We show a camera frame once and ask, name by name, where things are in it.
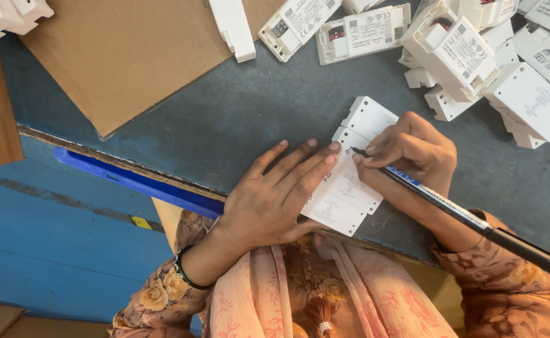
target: blue floor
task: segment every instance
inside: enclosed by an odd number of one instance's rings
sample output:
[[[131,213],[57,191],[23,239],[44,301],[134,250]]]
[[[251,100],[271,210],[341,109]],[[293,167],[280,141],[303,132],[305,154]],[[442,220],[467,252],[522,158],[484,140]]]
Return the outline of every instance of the blue floor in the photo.
[[[172,252],[149,196],[54,159],[21,137],[26,159],[0,166],[0,303],[31,316],[110,322]],[[199,335],[195,317],[192,332]]]

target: green bangle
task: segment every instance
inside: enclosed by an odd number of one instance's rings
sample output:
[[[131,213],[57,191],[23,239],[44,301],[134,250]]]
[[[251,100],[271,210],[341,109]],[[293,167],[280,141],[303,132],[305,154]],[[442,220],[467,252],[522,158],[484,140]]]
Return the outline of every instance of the green bangle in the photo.
[[[185,248],[181,249],[181,251],[179,251],[179,253],[177,254],[177,256],[174,257],[174,261],[173,261],[173,267],[174,267],[174,270],[175,272],[177,272],[177,274],[179,275],[179,277],[181,277],[181,279],[186,283],[188,284],[190,287],[194,288],[194,289],[198,289],[198,290],[208,290],[210,289],[211,287],[214,286],[214,284],[212,285],[209,285],[209,286],[200,286],[200,285],[197,285],[196,283],[192,282],[191,280],[189,280],[189,278],[187,278],[187,276],[185,275],[185,273],[183,272],[183,268],[181,267],[181,257],[183,256],[183,254],[191,249],[191,247],[193,247],[194,245],[188,245],[186,246]]]

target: woman's left hand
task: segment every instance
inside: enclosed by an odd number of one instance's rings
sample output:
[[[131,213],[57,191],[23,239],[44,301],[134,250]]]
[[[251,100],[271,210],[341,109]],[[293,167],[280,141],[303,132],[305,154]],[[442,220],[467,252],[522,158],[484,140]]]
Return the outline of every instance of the woman's left hand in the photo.
[[[192,282],[211,285],[249,250],[294,242],[323,227],[313,219],[301,223],[296,219],[338,162],[341,146],[333,142],[305,161],[316,148],[316,140],[311,138],[264,174],[287,147],[283,140],[256,159],[227,197],[219,222],[181,257],[183,271]]]

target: sleeve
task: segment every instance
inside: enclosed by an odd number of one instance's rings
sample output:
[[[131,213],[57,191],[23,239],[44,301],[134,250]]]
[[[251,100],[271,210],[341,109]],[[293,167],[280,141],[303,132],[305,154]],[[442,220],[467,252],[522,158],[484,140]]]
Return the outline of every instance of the sleeve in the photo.
[[[183,211],[175,249],[199,242],[205,235],[202,216]],[[191,317],[203,311],[211,290],[190,287],[175,272],[174,258],[154,271],[143,288],[134,293],[126,308],[112,320],[108,332],[114,338],[188,338]]]
[[[489,213],[471,210],[509,230]],[[550,275],[487,239],[468,251],[432,248],[463,290],[467,337],[550,337]]]

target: hand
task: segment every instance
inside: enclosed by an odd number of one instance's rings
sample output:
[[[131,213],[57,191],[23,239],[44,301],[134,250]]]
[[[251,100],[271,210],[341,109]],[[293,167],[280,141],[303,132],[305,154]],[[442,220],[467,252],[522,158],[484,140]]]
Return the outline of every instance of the hand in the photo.
[[[324,227],[313,219],[296,222],[321,180],[338,162],[341,146],[333,142],[304,161],[316,148],[309,139],[273,169],[267,166],[288,147],[283,140],[258,157],[225,202],[225,212],[214,228],[181,257],[187,277],[211,285],[246,252],[266,245],[294,242]]]
[[[391,164],[447,197],[457,166],[457,149],[428,121],[414,112],[405,112],[396,125],[375,137],[365,151],[372,157],[353,155],[359,178],[398,210],[432,230],[450,250],[468,250],[480,241],[481,236],[473,230],[377,170]]]

